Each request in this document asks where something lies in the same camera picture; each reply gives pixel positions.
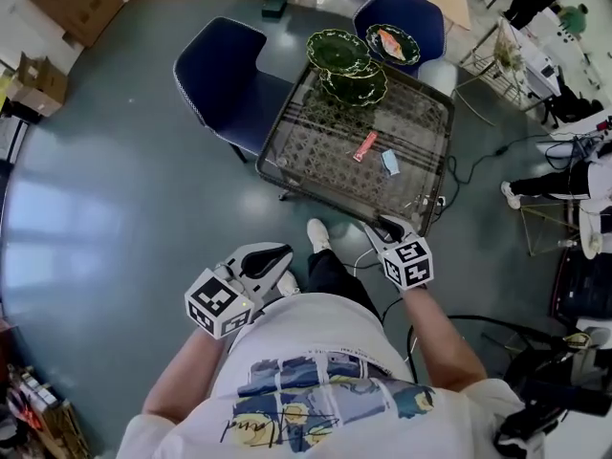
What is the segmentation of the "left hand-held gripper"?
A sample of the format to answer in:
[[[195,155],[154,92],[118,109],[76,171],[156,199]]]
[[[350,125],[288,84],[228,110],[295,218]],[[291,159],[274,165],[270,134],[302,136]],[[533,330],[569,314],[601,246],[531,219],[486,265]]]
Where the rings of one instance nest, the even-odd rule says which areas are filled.
[[[260,242],[239,247],[214,269],[205,269],[186,291],[186,313],[214,339],[250,324],[264,296],[288,270],[293,249]]]

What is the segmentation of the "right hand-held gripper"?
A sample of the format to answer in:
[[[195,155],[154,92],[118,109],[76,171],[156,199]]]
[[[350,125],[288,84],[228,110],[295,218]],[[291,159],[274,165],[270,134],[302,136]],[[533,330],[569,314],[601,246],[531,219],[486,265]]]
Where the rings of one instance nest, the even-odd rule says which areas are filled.
[[[432,253],[424,237],[404,218],[380,215],[382,232],[363,225],[384,275],[402,291],[433,279]]]

